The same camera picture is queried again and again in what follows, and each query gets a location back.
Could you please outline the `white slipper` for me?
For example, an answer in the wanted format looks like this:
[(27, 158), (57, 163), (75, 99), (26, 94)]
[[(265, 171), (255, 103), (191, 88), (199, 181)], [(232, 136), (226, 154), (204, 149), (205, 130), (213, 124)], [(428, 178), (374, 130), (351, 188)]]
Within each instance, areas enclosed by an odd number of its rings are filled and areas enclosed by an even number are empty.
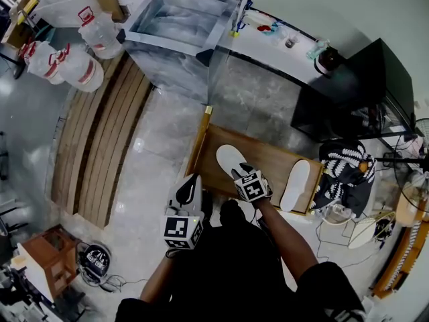
[(216, 151), (216, 159), (222, 170), (231, 178), (234, 178), (233, 170), (235, 170), (240, 177), (247, 175), (247, 172), (240, 166), (241, 163), (246, 163), (247, 160), (234, 146), (229, 144), (221, 145)]
[(290, 212), (294, 209), (300, 195), (305, 191), (309, 174), (310, 164), (307, 160), (299, 160), (293, 165), (280, 200), (282, 211)]

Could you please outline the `person's right hand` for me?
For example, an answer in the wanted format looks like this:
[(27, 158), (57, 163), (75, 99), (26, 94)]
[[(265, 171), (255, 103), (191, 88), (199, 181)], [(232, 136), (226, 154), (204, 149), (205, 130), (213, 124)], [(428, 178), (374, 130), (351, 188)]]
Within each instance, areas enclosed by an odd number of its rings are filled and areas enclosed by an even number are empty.
[(261, 182), (265, 188), (265, 197), (268, 199), (271, 199), (272, 195), (273, 195), (273, 190), (271, 188), (271, 184), (268, 181), (268, 179), (266, 179), (266, 177), (261, 174)]

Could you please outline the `round beige chair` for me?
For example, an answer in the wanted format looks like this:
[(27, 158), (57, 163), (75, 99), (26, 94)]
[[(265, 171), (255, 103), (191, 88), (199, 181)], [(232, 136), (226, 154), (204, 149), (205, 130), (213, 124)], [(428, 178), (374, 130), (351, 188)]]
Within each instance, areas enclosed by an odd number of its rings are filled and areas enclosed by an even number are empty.
[(331, 207), (332, 205), (328, 207), (328, 209), (324, 212), (324, 215), (322, 217), (323, 221), (329, 225), (344, 225), (356, 217), (356, 214), (353, 213), (353, 216), (351, 218), (344, 219), (334, 214), (331, 211)]

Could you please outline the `round wooden side table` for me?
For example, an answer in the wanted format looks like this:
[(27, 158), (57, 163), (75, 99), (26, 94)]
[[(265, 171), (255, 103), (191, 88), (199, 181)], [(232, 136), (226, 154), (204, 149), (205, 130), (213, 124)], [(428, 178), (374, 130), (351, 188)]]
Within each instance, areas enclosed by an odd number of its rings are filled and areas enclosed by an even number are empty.
[(425, 180), (422, 183), (407, 181), (401, 188), (396, 205), (396, 221), (411, 227), (417, 221), (429, 219), (429, 188)]

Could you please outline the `black white striped cloth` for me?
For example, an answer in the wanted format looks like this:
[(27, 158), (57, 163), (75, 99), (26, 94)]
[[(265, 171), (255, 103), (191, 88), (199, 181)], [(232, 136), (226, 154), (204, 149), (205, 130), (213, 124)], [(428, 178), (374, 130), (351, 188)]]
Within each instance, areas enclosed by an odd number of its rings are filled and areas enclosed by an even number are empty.
[[(328, 169), (332, 169), (338, 167), (342, 168), (349, 165), (356, 168), (359, 167), (361, 162), (367, 162), (370, 167), (376, 167), (377, 164), (376, 159), (366, 152), (364, 145), (360, 141), (356, 140), (331, 140), (323, 143), (319, 148), (319, 160), (324, 166), (323, 172), (326, 167)], [(320, 190), (319, 185), (320, 182), (314, 196)], [(313, 198), (310, 208), (314, 210), (321, 209), (323, 207), (318, 208), (318, 205), (314, 202)]]

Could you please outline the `clear green bottle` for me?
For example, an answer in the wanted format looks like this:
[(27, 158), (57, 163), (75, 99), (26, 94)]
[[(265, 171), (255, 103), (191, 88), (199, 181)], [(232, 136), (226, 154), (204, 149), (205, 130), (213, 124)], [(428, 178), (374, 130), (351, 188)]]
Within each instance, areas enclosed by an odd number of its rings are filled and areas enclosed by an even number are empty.
[(307, 51), (306, 57), (309, 60), (316, 59), (319, 55), (321, 55), (330, 45), (329, 40), (325, 39), (317, 39), (314, 45)]

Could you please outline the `person's black clothing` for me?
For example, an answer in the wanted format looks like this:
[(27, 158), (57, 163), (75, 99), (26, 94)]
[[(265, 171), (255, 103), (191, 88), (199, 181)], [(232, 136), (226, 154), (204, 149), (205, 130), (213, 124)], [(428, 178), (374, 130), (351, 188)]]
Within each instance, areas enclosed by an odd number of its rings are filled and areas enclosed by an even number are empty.
[(343, 270), (319, 262), (295, 280), (262, 217), (248, 222), (236, 201), (223, 203), (193, 250), (180, 250), (166, 303), (123, 299), (115, 322), (365, 322)]

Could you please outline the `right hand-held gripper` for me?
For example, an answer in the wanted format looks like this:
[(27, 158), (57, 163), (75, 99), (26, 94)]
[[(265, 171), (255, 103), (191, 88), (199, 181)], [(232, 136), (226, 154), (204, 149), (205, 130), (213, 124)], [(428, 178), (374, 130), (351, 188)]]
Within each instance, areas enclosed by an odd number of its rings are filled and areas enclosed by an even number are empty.
[(240, 199), (251, 203), (266, 198), (265, 188), (261, 182), (262, 172), (247, 162), (242, 162), (239, 166), (241, 169), (231, 169), (231, 176)]

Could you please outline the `white low ledge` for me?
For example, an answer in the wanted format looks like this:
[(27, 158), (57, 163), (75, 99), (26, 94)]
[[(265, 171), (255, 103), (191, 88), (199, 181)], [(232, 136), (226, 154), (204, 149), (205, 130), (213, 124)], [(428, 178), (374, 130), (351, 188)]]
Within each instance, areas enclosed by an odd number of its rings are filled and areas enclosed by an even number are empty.
[[(314, 69), (313, 60), (306, 57), (307, 51), (314, 45), (315, 40), (303, 32), (277, 19), (270, 31), (259, 31), (250, 25), (245, 25), (243, 17), (237, 25), (239, 28), (232, 31), (239, 32), (239, 36), (233, 38), (230, 36), (231, 31), (227, 31), (226, 38), (219, 42), (220, 46), (283, 72), (304, 84), (310, 84), (322, 76)], [(285, 46), (286, 39), (278, 46), (271, 43), (273, 33), (280, 26), (288, 29), (288, 36), (300, 32), (300, 41), (292, 49)]]

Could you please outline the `dark round kettle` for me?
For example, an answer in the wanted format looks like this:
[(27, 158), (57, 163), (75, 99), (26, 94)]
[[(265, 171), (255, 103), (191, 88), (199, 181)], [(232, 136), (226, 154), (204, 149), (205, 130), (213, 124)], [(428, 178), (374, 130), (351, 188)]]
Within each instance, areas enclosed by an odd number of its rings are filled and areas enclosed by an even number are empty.
[(345, 58), (332, 46), (328, 46), (313, 61), (314, 69), (326, 78), (345, 62)]

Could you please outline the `clear plastic storage bin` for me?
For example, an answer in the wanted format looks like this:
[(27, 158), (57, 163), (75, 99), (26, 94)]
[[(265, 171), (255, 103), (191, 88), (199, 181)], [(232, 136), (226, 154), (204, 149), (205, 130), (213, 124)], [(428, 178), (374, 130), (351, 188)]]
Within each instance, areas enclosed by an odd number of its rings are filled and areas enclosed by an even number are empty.
[(157, 88), (208, 104), (241, 0), (144, 0), (117, 39)]

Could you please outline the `clear empty plastic cup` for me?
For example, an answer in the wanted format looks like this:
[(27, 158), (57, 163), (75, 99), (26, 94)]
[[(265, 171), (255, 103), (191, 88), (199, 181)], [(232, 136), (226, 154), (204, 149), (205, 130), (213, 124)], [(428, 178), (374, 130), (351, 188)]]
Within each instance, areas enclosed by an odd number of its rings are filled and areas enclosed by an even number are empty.
[(271, 43), (274, 46), (278, 46), (281, 44), (286, 38), (288, 37), (288, 29), (284, 26), (280, 26), (276, 29), (276, 31), (273, 33), (273, 39)]

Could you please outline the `brown wooden stool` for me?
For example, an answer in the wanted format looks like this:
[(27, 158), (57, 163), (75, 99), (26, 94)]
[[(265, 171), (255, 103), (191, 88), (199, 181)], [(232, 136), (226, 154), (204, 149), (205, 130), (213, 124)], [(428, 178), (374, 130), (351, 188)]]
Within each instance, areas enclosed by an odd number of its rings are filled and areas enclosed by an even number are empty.
[(54, 300), (77, 277), (78, 240), (62, 225), (56, 225), (22, 243), (44, 269)]

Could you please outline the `person's left forearm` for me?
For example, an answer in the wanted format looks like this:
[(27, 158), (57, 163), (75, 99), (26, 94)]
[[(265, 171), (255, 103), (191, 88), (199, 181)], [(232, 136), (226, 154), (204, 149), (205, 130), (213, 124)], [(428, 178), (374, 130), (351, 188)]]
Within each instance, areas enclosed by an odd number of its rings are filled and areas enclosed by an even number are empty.
[(146, 282), (139, 298), (154, 305), (168, 302), (172, 296), (177, 266), (178, 260), (176, 258), (164, 256)]

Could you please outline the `wooden shelf cart gold frame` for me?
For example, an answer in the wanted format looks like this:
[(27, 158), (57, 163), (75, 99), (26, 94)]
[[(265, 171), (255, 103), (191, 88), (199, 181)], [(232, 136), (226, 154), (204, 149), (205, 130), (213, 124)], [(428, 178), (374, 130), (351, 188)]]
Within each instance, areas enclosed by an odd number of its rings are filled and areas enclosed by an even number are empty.
[(231, 131), (210, 123), (212, 107), (206, 106), (192, 152), (186, 167), (185, 175), (198, 173), (205, 189), (220, 195), (238, 199), (239, 195), (233, 179), (219, 166), (216, 159), (217, 149), (224, 145), (232, 145), (251, 165), (260, 169), (268, 179), (273, 196), (271, 203), (280, 208), (280, 200), (286, 189), (287, 181), (293, 165), (299, 160), (309, 163), (310, 173), (304, 192), (298, 197), (291, 213), (305, 216), (309, 213), (324, 166), (315, 160), (297, 155), (283, 148), (263, 143), (242, 133)]

